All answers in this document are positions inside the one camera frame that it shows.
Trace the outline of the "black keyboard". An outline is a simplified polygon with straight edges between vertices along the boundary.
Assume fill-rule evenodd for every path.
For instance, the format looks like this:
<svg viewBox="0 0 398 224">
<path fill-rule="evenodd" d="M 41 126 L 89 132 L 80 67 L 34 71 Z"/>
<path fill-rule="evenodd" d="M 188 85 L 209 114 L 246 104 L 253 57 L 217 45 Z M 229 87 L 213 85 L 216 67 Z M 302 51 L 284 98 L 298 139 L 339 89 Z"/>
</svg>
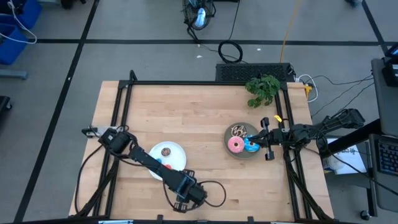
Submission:
<svg viewBox="0 0 398 224">
<path fill-rule="evenodd" d="M 398 213 L 398 139 L 369 135 L 377 205 Z"/>
</svg>

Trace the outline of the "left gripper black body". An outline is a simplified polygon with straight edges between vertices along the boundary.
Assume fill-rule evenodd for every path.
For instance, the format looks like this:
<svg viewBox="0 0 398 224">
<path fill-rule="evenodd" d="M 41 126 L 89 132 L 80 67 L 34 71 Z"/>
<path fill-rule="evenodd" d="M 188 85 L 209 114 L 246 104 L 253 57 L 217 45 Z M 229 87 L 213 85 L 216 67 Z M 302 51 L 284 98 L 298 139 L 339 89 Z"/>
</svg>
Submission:
<svg viewBox="0 0 398 224">
<path fill-rule="evenodd" d="M 207 191 L 202 184 L 195 184 L 188 190 L 188 195 L 185 198 L 187 204 L 191 204 L 192 208 L 202 206 L 207 198 Z"/>
</svg>

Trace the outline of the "black diagonal bar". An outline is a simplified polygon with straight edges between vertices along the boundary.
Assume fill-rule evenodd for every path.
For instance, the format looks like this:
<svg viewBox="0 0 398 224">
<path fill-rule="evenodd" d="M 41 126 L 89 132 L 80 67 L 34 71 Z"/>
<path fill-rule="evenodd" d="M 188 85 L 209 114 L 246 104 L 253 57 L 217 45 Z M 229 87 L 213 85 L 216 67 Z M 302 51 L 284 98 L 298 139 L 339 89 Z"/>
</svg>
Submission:
<svg viewBox="0 0 398 224">
<path fill-rule="evenodd" d="M 328 143 L 322 150 L 320 150 L 320 157 L 325 159 L 350 146 L 354 146 L 355 144 L 368 140 L 370 134 L 382 134 L 380 119 L 376 119 L 373 122 L 364 125 L 362 128 Z"/>
</svg>

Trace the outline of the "large chocolate drizzled donut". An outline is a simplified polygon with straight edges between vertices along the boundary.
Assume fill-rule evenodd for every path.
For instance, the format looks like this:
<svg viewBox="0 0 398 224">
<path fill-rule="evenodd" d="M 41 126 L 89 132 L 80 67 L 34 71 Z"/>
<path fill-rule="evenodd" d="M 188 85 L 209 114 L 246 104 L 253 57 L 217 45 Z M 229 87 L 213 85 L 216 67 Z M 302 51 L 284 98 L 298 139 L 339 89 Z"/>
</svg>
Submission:
<svg viewBox="0 0 398 224">
<path fill-rule="evenodd" d="M 244 125 L 237 124 L 231 128 L 231 135 L 245 138 L 248 135 L 247 129 Z"/>
</svg>

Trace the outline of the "black perforated computer case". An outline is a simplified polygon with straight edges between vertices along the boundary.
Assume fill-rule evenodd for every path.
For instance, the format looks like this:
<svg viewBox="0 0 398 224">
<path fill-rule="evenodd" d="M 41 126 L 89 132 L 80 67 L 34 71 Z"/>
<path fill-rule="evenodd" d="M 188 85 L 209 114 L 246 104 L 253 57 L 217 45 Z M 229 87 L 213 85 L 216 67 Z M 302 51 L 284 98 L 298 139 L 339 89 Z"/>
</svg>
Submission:
<svg viewBox="0 0 398 224">
<path fill-rule="evenodd" d="M 294 82 L 296 73 L 290 63 L 226 63 L 216 65 L 216 81 L 247 82 L 261 75 L 272 75 L 280 82 Z"/>
</svg>

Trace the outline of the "large blue frosted donut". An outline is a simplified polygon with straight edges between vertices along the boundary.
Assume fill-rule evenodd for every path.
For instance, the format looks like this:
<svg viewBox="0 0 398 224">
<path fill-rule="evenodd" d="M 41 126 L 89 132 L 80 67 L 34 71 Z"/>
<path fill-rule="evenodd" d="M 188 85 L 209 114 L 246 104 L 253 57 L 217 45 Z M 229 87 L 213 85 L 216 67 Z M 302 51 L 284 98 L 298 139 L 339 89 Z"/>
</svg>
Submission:
<svg viewBox="0 0 398 224">
<path fill-rule="evenodd" d="M 247 152 L 257 152 L 260 149 L 260 146 L 249 140 L 252 135 L 248 135 L 244 138 L 244 149 Z"/>
</svg>

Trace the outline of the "grey round plate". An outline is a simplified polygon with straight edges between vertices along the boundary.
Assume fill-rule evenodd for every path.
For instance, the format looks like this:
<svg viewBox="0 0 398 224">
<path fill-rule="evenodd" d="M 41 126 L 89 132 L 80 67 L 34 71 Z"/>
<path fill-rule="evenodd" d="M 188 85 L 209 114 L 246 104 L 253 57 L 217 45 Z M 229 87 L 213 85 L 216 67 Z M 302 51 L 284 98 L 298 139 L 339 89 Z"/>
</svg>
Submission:
<svg viewBox="0 0 398 224">
<path fill-rule="evenodd" d="M 226 131 L 224 132 L 224 138 L 223 138 L 224 147 L 225 147 L 226 151 L 227 151 L 229 154 L 231 154 L 233 157 L 235 157 L 235 158 L 237 158 L 237 159 L 249 159 L 249 158 L 253 157 L 257 152 L 259 152 L 260 149 L 259 149 L 257 152 L 247 152 L 247 151 L 244 149 L 243 152 L 240 152 L 240 153 L 235 154 L 235 153 L 232 153 L 232 152 L 228 149 L 228 147 L 227 147 L 228 139 L 231 138 L 231 137 L 233 137 L 233 136 L 231 135 L 231 128 L 232 128 L 234 125 L 237 125 L 237 124 L 244 125 L 244 126 L 246 127 L 246 129 L 247 129 L 248 135 L 257 135 L 257 134 L 259 133 L 259 131 L 258 131 L 254 126 L 252 126 L 251 124 L 248 124 L 248 123 L 234 123 L 234 124 L 232 124 L 231 126 L 229 126 L 229 127 L 226 129 Z"/>
</svg>

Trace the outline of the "black metal rig frame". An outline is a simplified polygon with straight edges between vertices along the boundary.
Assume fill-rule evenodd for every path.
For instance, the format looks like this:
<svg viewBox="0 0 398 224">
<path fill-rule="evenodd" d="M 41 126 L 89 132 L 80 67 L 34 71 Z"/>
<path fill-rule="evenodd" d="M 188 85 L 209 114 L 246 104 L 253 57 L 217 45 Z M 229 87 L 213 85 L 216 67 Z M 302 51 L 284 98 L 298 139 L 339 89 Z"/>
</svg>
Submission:
<svg viewBox="0 0 398 224">
<path fill-rule="evenodd" d="M 132 87 L 126 123 L 146 151 L 162 141 L 180 144 L 187 167 L 204 182 L 210 205 L 177 213 L 168 204 L 175 195 L 164 191 L 159 180 L 143 167 L 120 163 L 113 191 L 105 190 L 90 215 L 135 222 L 155 220 L 200 224 L 212 222 L 291 222 L 305 218 L 300 193 L 292 201 L 283 150 L 274 147 L 275 159 L 266 161 L 265 150 L 252 159 L 231 157 L 223 144 L 224 132 L 237 122 L 259 127 L 268 117 L 276 128 L 275 105 L 248 107 L 250 94 L 237 84 L 188 81 L 138 81 Z"/>
</svg>

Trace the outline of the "green leafy plant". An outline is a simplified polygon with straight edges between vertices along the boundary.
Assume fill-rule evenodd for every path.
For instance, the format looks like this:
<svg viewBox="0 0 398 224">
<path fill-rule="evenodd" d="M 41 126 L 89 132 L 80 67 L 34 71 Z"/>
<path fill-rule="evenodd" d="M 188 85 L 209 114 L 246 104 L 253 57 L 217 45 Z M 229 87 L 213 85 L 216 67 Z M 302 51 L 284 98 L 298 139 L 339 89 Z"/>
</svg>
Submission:
<svg viewBox="0 0 398 224">
<path fill-rule="evenodd" d="M 272 75 L 261 75 L 259 78 L 249 80 L 245 84 L 245 89 L 254 95 L 254 98 L 247 102 L 249 107 L 269 106 L 279 92 L 280 81 Z"/>
</svg>

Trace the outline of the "grey cart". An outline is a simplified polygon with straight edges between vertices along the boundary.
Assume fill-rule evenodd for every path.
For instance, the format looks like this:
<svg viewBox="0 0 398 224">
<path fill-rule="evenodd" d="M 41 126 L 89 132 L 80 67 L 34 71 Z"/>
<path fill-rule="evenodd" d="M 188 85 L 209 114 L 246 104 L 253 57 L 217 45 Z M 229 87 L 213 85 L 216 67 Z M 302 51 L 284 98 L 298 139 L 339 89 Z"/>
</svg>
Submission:
<svg viewBox="0 0 398 224">
<path fill-rule="evenodd" d="M 388 86 L 382 74 L 384 61 L 372 59 L 371 68 L 376 91 L 381 131 L 398 138 L 398 87 Z"/>
</svg>

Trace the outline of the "white paper sheet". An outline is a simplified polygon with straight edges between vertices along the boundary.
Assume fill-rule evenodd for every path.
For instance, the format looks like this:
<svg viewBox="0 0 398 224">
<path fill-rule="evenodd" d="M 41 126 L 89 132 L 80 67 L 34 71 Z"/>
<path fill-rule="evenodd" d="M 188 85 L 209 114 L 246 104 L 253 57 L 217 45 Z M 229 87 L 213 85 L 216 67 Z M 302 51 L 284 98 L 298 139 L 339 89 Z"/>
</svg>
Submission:
<svg viewBox="0 0 398 224">
<path fill-rule="evenodd" d="M 362 155 L 363 153 L 358 151 L 357 146 L 350 146 L 323 159 L 323 170 L 325 172 L 333 172 L 336 175 L 355 174 L 357 170 L 362 173 L 367 172 Z"/>
</svg>

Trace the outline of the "large pink frosted donut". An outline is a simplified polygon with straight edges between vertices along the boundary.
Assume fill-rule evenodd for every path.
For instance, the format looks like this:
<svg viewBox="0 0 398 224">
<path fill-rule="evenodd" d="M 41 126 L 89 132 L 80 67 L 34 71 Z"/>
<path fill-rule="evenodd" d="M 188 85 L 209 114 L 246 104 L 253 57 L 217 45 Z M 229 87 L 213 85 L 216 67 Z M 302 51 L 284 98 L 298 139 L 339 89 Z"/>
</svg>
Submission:
<svg viewBox="0 0 398 224">
<path fill-rule="evenodd" d="M 232 153 L 240 153 L 243 152 L 245 144 L 244 140 L 239 136 L 233 136 L 228 139 L 227 147 Z"/>
</svg>

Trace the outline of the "grey floor base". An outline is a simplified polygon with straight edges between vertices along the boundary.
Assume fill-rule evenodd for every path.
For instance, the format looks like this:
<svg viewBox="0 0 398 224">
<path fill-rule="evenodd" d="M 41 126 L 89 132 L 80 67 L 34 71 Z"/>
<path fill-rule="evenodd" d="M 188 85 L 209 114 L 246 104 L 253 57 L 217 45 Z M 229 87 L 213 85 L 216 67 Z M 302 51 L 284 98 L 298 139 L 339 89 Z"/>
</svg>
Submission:
<svg viewBox="0 0 398 224">
<path fill-rule="evenodd" d="M 25 71 L 0 69 L 0 78 L 20 78 L 26 80 L 27 77 L 28 74 Z"/>
</svg>

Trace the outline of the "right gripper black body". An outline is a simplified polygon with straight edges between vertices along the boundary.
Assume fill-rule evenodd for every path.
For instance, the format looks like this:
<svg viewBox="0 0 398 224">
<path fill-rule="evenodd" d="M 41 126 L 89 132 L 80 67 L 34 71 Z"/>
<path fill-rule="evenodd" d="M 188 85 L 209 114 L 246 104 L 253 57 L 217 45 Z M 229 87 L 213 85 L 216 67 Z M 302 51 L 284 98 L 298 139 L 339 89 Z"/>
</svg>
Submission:
<svg viewBox="0 0 398 224">
<path fill-rule="evenodd" d="M 267 152 L 265 154 L 266 161 L 271 161 L 275 159 L 274 151 L 272 150 L 272 145 L 282 145 L 284 142 L 284 132 L 282 129 L 269 130 L 269 118 L 264 117 L 261 120 L 261 126 L 264 132 L 264 140 L 266 141 L 265 147 Z"/>
</svg>

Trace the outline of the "white round plate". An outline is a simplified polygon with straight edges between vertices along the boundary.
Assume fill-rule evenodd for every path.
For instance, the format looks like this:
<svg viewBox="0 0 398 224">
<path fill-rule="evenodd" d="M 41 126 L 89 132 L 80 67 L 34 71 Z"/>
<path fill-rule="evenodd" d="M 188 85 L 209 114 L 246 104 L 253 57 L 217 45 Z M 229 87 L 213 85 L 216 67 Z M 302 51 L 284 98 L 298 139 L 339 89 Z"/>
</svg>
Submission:
<svg viewBox="0 0 398 224">
<path fill-rule="evenodd" d="M 164 157 L 161 154 L 161 150 L 165 147 L 171 149 L 171 154 L 168 157 Z M 171 141 L 164 141 L 156 144 L 150 151 L 149 155 L 156 159 L 162 159 L 162 165 L 170 164 L 173 170 L 184 170 L 187 164 L 186 153 L 183 148 Z"/>
</svg>

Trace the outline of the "blue plastic bin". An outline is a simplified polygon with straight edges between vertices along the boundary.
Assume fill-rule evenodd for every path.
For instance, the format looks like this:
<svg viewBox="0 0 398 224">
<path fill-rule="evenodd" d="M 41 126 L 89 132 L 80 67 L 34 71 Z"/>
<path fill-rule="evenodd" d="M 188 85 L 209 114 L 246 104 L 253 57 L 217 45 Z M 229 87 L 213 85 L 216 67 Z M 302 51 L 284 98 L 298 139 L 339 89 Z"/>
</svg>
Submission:
<svg viewBox="0 0 398 224">
<path fill-rule="evenodd" d="M 0 24 L 0 64 L 13 64 L 26 45 L 27 38 L 17 26 Z"/>
<path fill-rule="evenodd" d="M 0 24 L 12 24 L 31 29 L 42 7 L 37 0 L 0 0 Z"/>
</svg>

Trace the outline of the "black device with screen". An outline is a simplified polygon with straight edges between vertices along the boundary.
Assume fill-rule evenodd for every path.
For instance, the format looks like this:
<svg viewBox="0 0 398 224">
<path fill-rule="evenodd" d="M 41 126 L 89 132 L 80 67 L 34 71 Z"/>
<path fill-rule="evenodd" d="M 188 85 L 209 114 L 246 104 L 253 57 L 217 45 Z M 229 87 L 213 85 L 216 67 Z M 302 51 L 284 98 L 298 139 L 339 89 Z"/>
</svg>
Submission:
<svg viewBox="0 0 398 224">
<path fill-rule="evenodd" d="M 398 42 L 385 53 L 383 61 L 382 74 L 387 86 L 398 87 Z"/>
</svg>

